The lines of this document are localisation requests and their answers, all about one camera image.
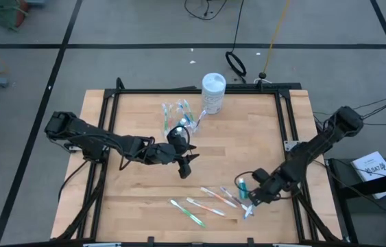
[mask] white container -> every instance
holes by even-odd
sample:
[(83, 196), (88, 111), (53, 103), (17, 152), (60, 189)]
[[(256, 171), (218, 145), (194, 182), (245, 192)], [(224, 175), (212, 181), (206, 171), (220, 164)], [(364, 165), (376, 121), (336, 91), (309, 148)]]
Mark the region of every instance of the white container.
[(220, 111), (225, 95), (226, 80), (219, 73), (209, 73), (202, 80), (202, 108), (207, 114)]

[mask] gray floor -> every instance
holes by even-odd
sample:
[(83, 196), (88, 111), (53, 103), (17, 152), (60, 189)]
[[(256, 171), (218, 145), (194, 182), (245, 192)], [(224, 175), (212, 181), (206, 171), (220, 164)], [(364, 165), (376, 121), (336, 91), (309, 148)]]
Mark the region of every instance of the gray floor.
[[(18, 33), (0, 27), (0, 43), (60, 44), (75, 2), (49, 0), (44, 8), (30, 12)], [(199, 2), (189, 0), (189, 6), (202, 13), (204, 5)], [(386, 18), (386, 0), (378, 3)], [(220, 4), (211, 1), (211, 9)], [(268, 43), (283, 7), (284, 1), (246, 1), (238, 42)], [(84, 0), (70, 43), (231, 43), (238, 9), (239, 1), (228, 1), (216, 19), (203, 22), (188, 16), (183, 1)], [(386, 35), (369, 1), (299, 0), (291, 2), (277, 42), (386, 44)], [(55, 110), (78, 114), (85, 90), (113, 87), (118, 76), (129, 89), (199, 86), (209, 72), (239, 83), (226, 64), (226, 51), (68, 49), (40, 129)], [(0, 89), (0, 213), (57, 53), (57, 49), (0, 49), (10, 68), (10, 86)], [(267, 50), (236, 49), (235, 54), (248, 69), (247, 81), (253, 81)], [(313, 110), (329, 113), (343, 105), (358, 106), (386, 97), (386, 49), (275, 49), (268, 79), (300, 82), (309, 90)], [(367, 122), (386, 123), (386, 110)], [(327, 156), (352, 158), (376, 150), (386, 156), (386, 126), (364, 127)], [(42, 131), (38, 133), (2, 244), (49, 239), (68, 158)], [(353, 215), (353, 220), (363, 243), (386, 244), (385, 215)]]

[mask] small bottle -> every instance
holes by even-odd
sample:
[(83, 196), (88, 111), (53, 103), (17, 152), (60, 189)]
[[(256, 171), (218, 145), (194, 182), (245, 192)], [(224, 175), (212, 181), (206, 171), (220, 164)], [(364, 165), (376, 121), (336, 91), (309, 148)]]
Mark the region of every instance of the small bottle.
[(185, 126), (186, 124), (186, 119), (185, 118), (182, 118), (179, 122), (178, 122), (178, 126)]
[(240, 198), (242, 199), (247, 199), (248, 198), (248, 188), (246, 187), (246, 184), (245, 184), (245, 181), (243, 178), (239, 178), (239, 186), (240, 188), (242, 188), (243, 190), (239, 189), (240, 191)]

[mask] toothbrush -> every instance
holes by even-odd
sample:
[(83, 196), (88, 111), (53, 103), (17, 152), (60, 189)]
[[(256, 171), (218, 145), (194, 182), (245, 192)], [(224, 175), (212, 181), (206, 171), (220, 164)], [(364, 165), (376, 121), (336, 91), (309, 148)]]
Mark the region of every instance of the toothbrush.
[(254, 209), (254, 205), (251, 204), (251, 205), (248, 207), (248, 209), (246, 210), (246, 213), (245, 213), (245, 215), (243, 216), (243, 219), (246, 220), (246, 218), (249, 216), (249, 214), (252, 213), (252, 210), (253, 210), (253, 209)]
[(203, 209), (206, 209), (206, 210), (211, 211), (211, 212), (213, 212), (213, 213), (216, 213), (216, 214), (218, 214), (218, 215), (225, 216), (225, 213), (223, 213), (223, 212), (221, 212), (221, 211), (218, 211), (218, 210), (216, 210), (216, 209), (212, 209), (212, 208), (206, 207), (206, 206), (204, 206), (204, 205), (202, 205), (202, 204), (200, 204), (200, 203), (194, 201), (192, 198), (187, 198), (186, 200), (187, 200), (188, 202), (190, 202), (191, 204), (194, 204), (194, 205), (196, 205), (196, 206), (198, 206), (198, 207), (201, 207), (201, 208), (203, 208)]
[(194, 222), (198, 223), (201, 227), (205, 228), (205, 224), (200, 221), (197, 217), (195, 217), (192, 213), (190, 213), (188, 210), (184, 209), (183, 207), (179, 206), (179, 204), (175, 200), (170, 200), (172, 205), (179, 208), (184, 214), (186, 214), (188, 217), (190, 217)]
[(164, 131), (168, 132), (168, 113), (164, 103), (162, 103), (162, 109), (164, 110)]
[(247, 211), (248, 207), (244, 205), (237, 197), (233, 196), (225, 187), (221, 186), (220, 189), (226, 193), (230, 198), (232, 198), (236, 203), (241, 205), (241, 208), (243, 208), (245, 211)]
[(225, 198), (222, 198), (221, 196), (217, 195), (216, 193), (212, 192), (211, 190), (209, 190), (205, 187), (201, 187), (200, 190), (207, 193), (209, 196), (219, 198), (220, 200), (222, 200), (223, 202), (225, 202), (226, 204), (228, 204), (231, 207), (237, 208), (237, 206), (234, 203), (232, 203), (231, 201), (229, 201)]
[(202, 113), (200, 113), (199, 119), (197, 120), (197, 124), (195, 125), (196, 129), (199, 127), (200, 120), (202, 120), (202, 117), (204, 117), (204, 115), (206, 115), (206, 110), (204, 110), (204, 111), (202, 111)]
[(186, 99), (184, 99), (184, 104), (190, 114), (191, 121), (194, 121), (194, 116), (193, 116), (193, 113), (191, 112), (190, 104), (188, 104)]
[(178, 102), (178, 106), (179, 106), (180, 110), (182, 110), (182, 113), (184, 113), (185, 119), (188, 121), (188, 124), (191, 124), (190, 118), (188, 117), (188, 115), (184, 111), (184, 106), (180, 102)]

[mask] green toothbrush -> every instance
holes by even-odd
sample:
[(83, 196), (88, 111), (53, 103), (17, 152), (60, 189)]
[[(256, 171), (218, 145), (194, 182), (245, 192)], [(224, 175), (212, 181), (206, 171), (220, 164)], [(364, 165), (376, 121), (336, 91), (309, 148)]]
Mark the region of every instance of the green toothbrush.
[(185, 104), (185, 107), (186, 107), (186, 109), (188, 110), (188, 112), (190, 114), (191, 121), (194, 121), (193, 112), (191, 112), (190, 104), (188, 104), (186, 99), (184, 99), (184, 104)]
[(197, 217), (195, 217), (192, 213), (190, 213), (188, 210), (184, 209), (183, 207), (179, 206), (179, 204), (175, 200), (170, 200), (170, 202), (175, 206), (178, 207), (184, 214), (189, 216), (194, 222), (198, 223), (201, 227), (205, 228), (205, 224), (201, 222)]

